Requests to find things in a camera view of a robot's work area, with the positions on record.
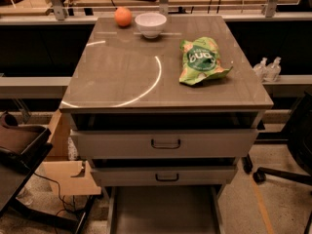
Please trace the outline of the grey bottom drawer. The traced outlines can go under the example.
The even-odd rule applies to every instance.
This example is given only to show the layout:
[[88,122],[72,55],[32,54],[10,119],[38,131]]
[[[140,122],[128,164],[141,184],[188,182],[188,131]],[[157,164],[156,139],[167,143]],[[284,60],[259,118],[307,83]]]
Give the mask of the grey bottom drawer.
[[107,234],[225,234],[211,186],[134,186],[112,190]]

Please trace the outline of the grey drawer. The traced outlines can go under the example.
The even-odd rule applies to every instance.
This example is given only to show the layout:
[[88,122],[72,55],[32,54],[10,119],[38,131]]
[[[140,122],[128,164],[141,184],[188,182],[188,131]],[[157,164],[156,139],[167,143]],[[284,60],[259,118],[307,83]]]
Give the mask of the grey drawer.
[[105,186],[154,186],[226,184],[237,172],[235,166],[150,167],[92,169],[96,184]]
[[225,234],[211,186],[134,186],[112,190],[107,234]]
[[244,157],[255,129],[186,131],[73,131],[78,153],[87,159]]

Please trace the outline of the grey drawer cabinet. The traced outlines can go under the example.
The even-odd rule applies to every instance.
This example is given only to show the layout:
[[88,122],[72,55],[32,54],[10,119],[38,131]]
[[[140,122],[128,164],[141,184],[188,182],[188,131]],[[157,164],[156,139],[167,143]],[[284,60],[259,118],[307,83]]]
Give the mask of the grey drawer cabinet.
[[[222,79],[190,87],[179,82],[183,40],[213,38]],[[244,53],[219,16],[170,16],[147,39],[112,19],[97,21],[60,104],[73,131],[255,129],[272,105]],[[235,166],[242,157],[87,159],[92,169]]]

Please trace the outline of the grey top drawer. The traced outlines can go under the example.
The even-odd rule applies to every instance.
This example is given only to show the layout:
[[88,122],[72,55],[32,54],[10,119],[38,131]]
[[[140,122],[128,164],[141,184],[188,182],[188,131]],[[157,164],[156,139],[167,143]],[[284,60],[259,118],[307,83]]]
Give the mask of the grey top drawer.
[[87,159],[244,157],[255,129],[186,131],[73,131],[78,153]]

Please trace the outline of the grey middle drawer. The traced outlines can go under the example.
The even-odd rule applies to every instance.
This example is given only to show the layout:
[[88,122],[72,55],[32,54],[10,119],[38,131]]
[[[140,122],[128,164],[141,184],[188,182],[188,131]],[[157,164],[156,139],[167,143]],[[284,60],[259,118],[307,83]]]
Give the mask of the grey middle drawer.
[[150,167],[92,169],[96,184],[105,186],[154,186],[226,184],[237,172],[235,166]]

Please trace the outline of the green chip bag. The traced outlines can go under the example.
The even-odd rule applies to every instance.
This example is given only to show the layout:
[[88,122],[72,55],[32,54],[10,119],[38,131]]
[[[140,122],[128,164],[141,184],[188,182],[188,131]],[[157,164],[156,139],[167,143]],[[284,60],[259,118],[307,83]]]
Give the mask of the green chip bag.
[[183,40],[179,45],[182,51],[182,72],[179,82],[195,86],[205,80],[224,78],[232,69],[221,66],[219,47],[210,37],[200,37],[191,42]]

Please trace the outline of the white bowl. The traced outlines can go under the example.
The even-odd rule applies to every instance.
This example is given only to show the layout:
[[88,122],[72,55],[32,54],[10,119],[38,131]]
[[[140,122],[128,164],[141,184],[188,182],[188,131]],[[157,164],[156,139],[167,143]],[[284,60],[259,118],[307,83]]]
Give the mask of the white bowl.
[[148,39],[158,37],[167,23],[167,18],[159,13],[144,13],[136,16],[135,23],[138,31]]

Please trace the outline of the orange fruit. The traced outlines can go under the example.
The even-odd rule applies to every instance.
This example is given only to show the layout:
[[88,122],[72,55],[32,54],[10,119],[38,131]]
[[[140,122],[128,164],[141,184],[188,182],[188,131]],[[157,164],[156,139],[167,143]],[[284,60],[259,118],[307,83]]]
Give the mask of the orange fruit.
[[119,7],[114,13],[114,19],[119,26],[125,27],[132,23],[132,12],[125,7]]

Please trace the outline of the clear bottle left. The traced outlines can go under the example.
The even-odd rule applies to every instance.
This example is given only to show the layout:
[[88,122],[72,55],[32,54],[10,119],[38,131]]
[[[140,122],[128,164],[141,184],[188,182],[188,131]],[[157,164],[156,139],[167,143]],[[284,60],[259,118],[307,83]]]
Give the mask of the clear bottle left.
[[253,67],[253,71],[260,81],[263,81],[265,76],[265,67],[266,67],[267,58],[263,58],[260,63],[256,64]]

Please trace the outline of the cardboard box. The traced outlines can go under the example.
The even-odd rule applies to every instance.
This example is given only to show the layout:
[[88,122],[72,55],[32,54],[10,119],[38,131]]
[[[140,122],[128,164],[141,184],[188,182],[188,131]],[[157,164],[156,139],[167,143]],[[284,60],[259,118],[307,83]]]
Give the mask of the cardboard box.
[[67,118],[57,110],[48,128],[51,131],[48,143],[53,148],[43,162],[43,169],[45,176],[53,180],[50,183],[53,192],[61,196],[99,195],[101,189],[91,176],[89,163],[75,157]]

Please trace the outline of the black side table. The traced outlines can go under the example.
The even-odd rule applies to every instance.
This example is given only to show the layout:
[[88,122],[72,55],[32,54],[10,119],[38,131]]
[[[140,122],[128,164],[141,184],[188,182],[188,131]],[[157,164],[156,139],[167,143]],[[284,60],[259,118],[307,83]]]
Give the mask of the black side table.
[[24,218],[63,229],[71,234],[82,234],[84,224],[95,200],[87,198],[86,205],[74,210],[75,219],[57,214],[47,214],[27,207],[18,199],[18,194],[36,169],[47,157],[52,145],[48,143],[51,132],[48,128],[30,125],[20,126],[17,119],[5,111],[0,117],[0,206],[1,214],[12,209]]

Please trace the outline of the black office chair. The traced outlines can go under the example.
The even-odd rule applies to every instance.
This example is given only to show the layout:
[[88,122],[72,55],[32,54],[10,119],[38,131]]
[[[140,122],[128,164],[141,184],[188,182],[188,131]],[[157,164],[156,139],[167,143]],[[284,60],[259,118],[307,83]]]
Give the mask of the black office chair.
[[266,176],[274,176],[312,186],[312,88],[304,92],[304,97],[295,106],[282,131],[260,133],[256,143],[285,144],[292,158],[307,175],[258,167],[253,173],[255,184],[264,183]]

